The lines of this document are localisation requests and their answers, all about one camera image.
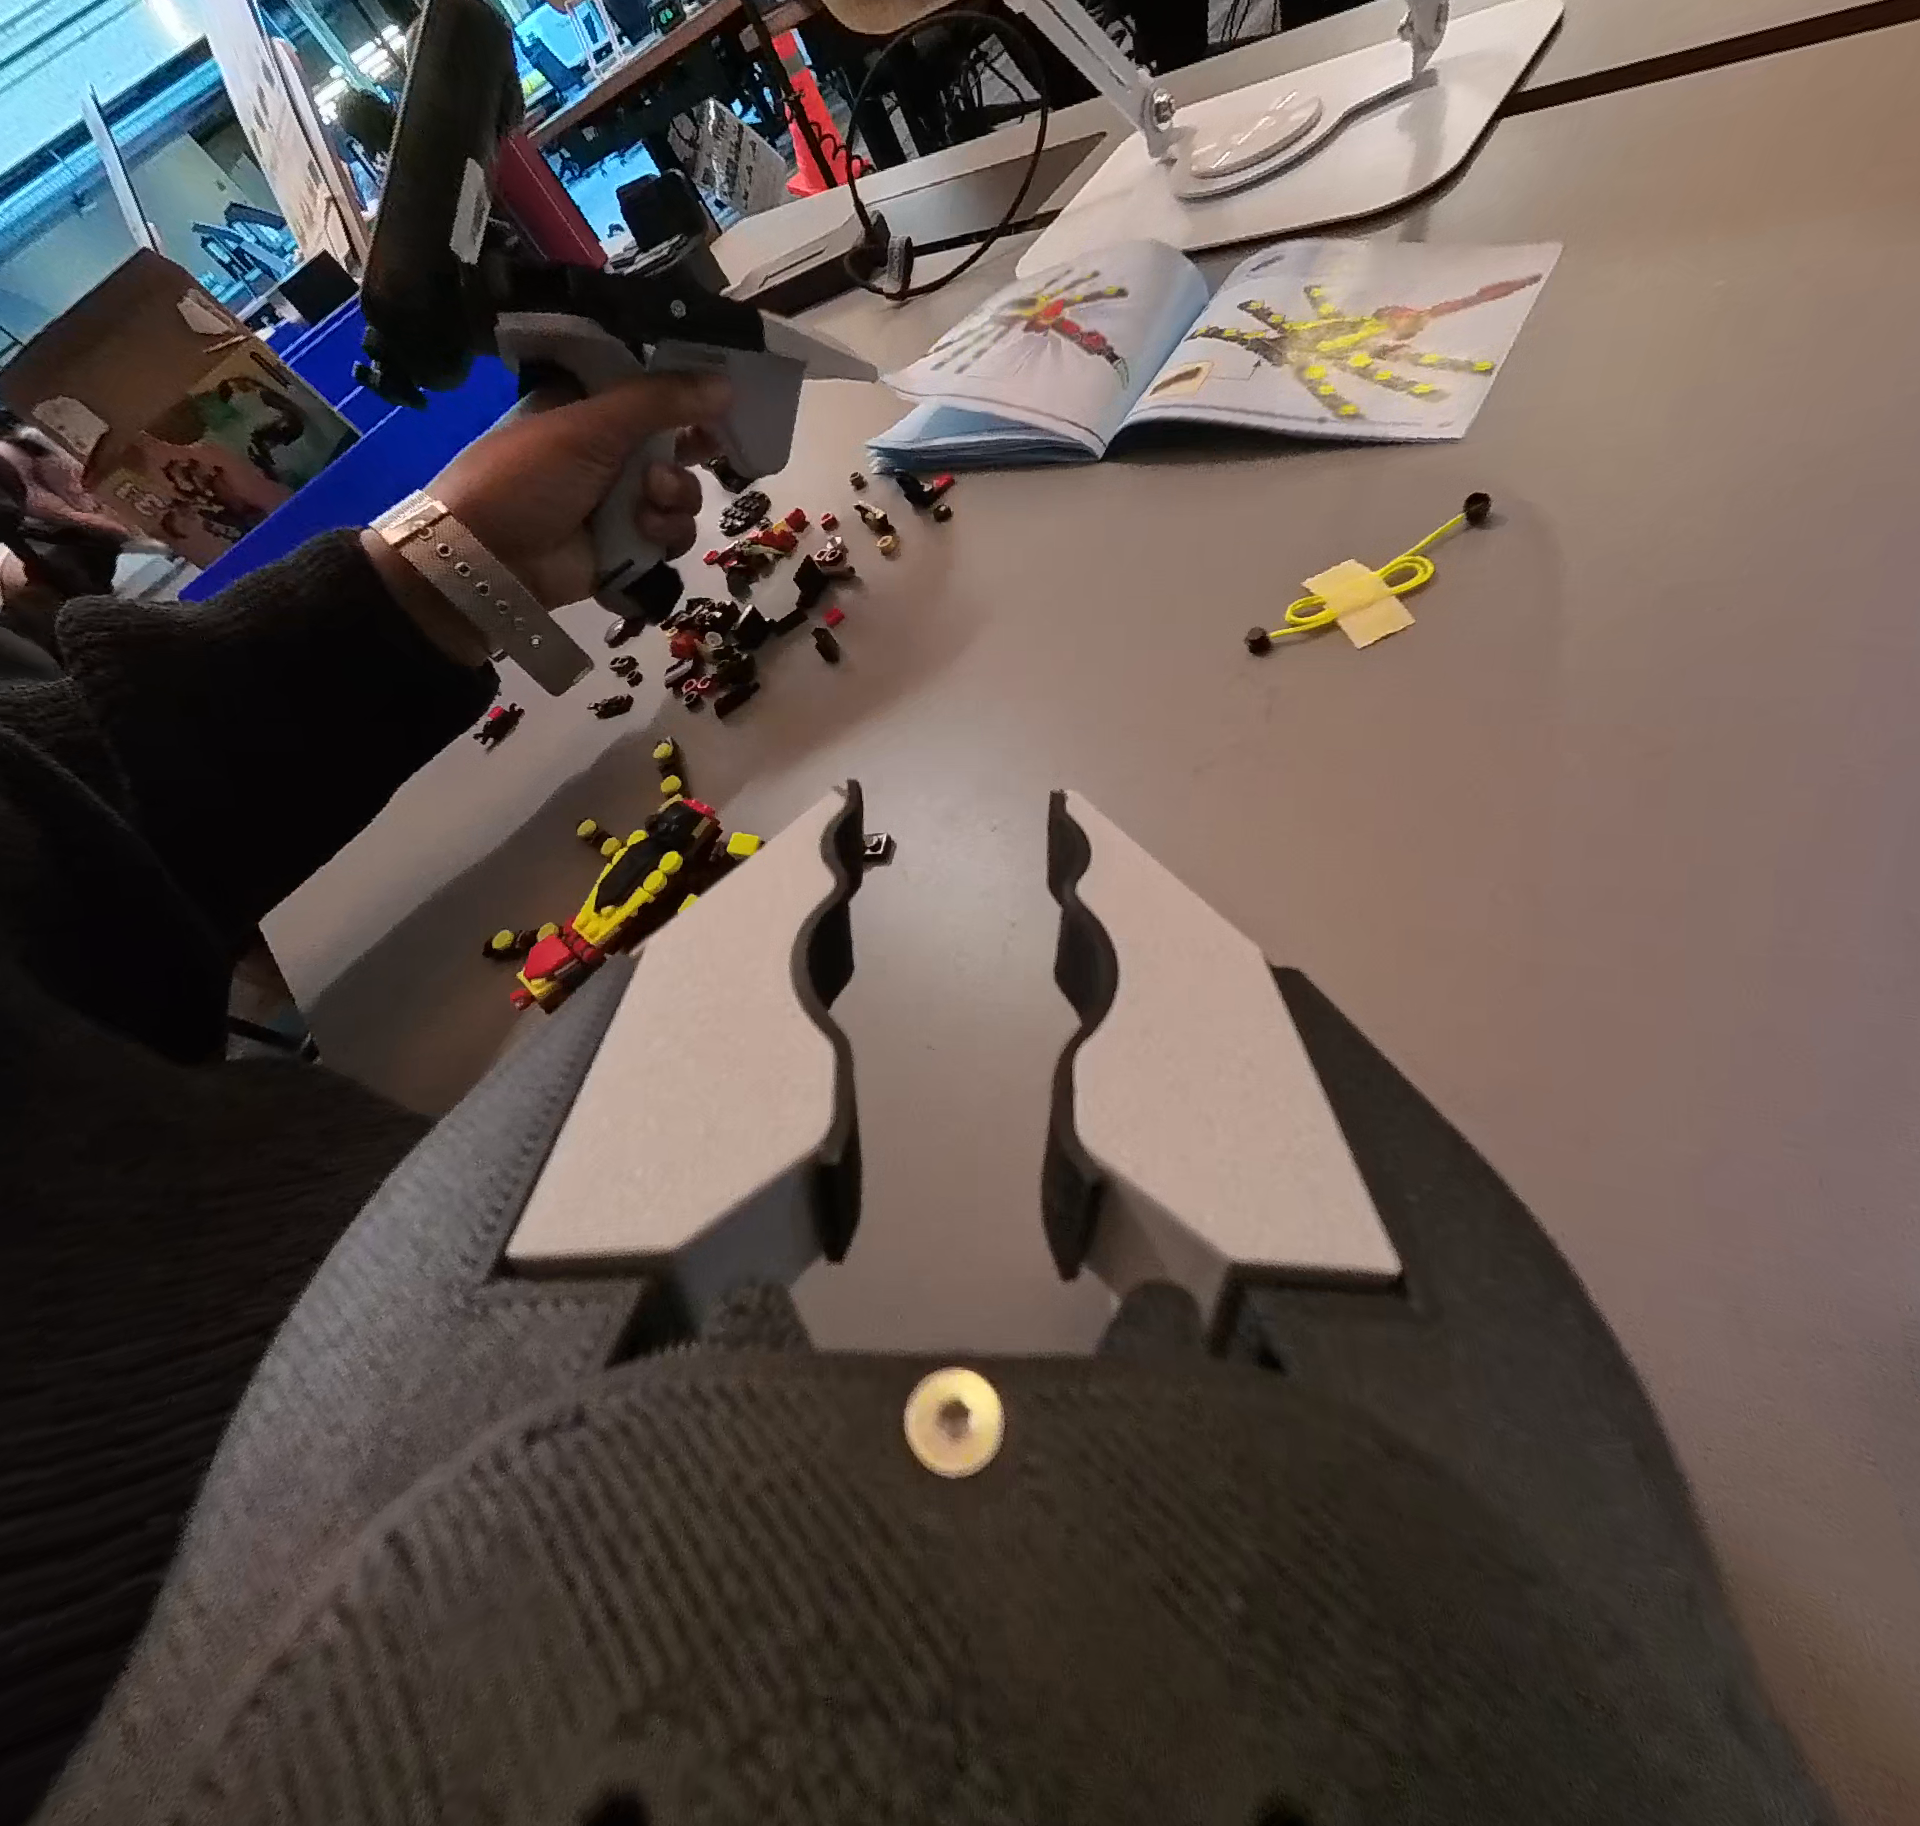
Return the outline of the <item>white monitor stand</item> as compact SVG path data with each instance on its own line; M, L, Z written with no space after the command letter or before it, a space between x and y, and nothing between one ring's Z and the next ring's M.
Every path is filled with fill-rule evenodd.
M1076 0L1004 4L1133 127L1044 229L1036 254L1056 256L1135 237L1205 252L1400 209L1463 166L1565 19L1562 0L1463 17L1404 0L1390 40L1178 104Z

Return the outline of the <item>person's black sweater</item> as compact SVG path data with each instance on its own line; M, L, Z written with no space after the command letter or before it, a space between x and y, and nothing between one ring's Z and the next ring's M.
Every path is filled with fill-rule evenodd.
M100 1712L272 1334L428 1127L230 1056L255 933L169 879L68 680L5 695L5 1822Z

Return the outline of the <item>lego instruction booklet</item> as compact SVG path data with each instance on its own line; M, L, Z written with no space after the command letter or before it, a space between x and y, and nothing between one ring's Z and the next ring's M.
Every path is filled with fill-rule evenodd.
M1463 438L1560 244L1288 240L1220 282L1157 240L1015 278L886 383L909 411L882 471L1077 464L1120 438L1201 427L1261 440Z

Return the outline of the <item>person's left forearm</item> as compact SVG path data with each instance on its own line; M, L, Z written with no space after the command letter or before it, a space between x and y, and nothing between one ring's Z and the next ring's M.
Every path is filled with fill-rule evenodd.
M323 534L207 600L79 597L64 675L104 740L140 837L238 941L371 827L497 699L356 531Z

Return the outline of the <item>person's left hand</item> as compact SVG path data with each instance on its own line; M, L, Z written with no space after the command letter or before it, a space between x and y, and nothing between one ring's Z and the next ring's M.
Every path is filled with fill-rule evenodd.
M722 375L637 375L501 423L428 495L541 604L572 604L597 581L590 521L602 507L624 507L666 560L689 551L702 507L689 464L716 451L730 396Z

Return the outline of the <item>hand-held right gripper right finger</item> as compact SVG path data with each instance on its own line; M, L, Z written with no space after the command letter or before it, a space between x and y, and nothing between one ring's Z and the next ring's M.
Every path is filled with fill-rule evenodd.
M1396 1285L1404 1272L1260 947L1073 788L1049 794L1044 1144L1063 1282Z

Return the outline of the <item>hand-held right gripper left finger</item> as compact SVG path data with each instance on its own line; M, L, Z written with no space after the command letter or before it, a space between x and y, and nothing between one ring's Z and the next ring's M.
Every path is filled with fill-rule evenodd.
M864 801L840 783L639 950L503 1259L789 1285L862 1213L853 1047Z

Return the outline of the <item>blue plastic bin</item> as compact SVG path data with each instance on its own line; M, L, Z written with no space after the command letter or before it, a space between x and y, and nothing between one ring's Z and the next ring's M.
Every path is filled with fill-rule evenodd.
M356 389L364 333L360 297L354 295L316 323L276 323L263 340L291 372L323 398L339 401Z
M428 396L420 409L390 408L337 463L188 581L180 600L197 604L216 597L312 537L362 531L421 491L472 440L501 420L514 401L514 372L495 358L480 358L454 393Z

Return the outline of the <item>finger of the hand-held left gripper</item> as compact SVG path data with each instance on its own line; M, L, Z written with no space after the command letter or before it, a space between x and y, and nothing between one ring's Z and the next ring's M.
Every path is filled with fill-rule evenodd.
M805 378L877 381L877 363L777 314L730 314L722 323L735 389L781 389Z

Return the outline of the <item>orange traffic cone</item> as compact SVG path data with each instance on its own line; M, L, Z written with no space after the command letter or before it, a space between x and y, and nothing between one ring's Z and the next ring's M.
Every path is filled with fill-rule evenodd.
M795 170L787 177L785 189L790 198L810 198L837 189L845 183L847 150L816 74L808 65L790 66L787 86L790 91L787 116Z

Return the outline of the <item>pile of loose lego pieces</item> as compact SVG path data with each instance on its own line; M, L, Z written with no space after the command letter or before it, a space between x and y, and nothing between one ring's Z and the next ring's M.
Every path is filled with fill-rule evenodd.
M707 583L660 565L643 613L606 628L616 693L593 711L612 716L631 704L643 680L641 639L657 639L666 699L716 717L755 699L765 662L789 641L810 644L821 662L841 662L848 606L869 563L892 563L904 548L899 513L949 522L954 486L946 469L853 469L848 515L777 509L760 489L737 491L701 558Z

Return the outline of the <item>black yellow lego spider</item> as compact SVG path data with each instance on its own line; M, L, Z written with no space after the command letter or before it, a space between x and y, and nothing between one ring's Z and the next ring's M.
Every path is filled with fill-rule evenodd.
M534 927L499 927L487 941L485 958L514 965L517 1014L553 1014L597 968L639 950L763 850L759 834L727 827L717 808L689 792L677 740L656 740L652 761L660 801L644 821L626 834L592 818L576 824L576 839L600 860L578 907Z

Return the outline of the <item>cardboard box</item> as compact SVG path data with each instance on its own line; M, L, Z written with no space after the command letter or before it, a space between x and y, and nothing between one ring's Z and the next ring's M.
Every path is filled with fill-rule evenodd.
M205 570L360 430L177 264L134 250L35 335L5 405L132 531Z

